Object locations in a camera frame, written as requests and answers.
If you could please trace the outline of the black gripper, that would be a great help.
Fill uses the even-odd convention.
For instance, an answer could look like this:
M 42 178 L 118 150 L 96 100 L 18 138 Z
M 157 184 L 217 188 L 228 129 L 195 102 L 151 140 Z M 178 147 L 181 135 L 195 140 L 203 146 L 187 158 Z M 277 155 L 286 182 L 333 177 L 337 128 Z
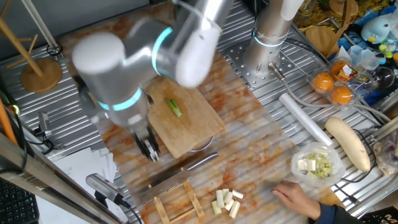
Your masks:
M 134 130 L 133 136 L 137 145 L 142 148 L 146 158 L 149 161 L 155 162 L 155 158 L 159 158 L 160 156 L 160 151 L 150 126 L 139 126 Z

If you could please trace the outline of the person's right hand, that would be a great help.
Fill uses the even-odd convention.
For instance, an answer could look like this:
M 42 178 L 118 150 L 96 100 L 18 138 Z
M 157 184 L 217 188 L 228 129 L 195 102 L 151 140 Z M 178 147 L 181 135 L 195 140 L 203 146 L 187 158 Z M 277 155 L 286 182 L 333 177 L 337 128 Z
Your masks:
M 320 204 L 308 197 L 298 183 L 282 180 L 271 193 L 293 212 L 315 221 L 320 218 Z

